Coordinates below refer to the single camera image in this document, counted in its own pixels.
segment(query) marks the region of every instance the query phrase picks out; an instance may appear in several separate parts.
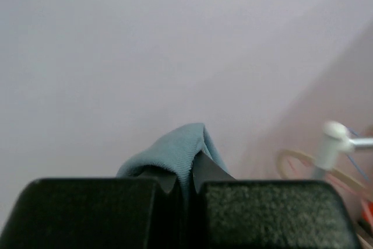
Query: fabric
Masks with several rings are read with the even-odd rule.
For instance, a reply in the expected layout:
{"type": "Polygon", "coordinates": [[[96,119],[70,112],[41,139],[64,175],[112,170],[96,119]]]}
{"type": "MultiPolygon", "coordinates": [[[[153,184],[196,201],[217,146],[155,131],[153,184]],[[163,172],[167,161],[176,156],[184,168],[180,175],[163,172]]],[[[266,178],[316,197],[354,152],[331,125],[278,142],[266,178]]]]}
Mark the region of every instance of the fabric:
{"type": "Polygon", "coordinates": [[[117,177],[140,174],[144,166],[161,167],[177,175],[184,199],[188,199],[193,159],[201,150],[227,171],[205,125],[197,123],[183,125],[162,136],[150,148],[127,160],[119,169],[117,177]]]}

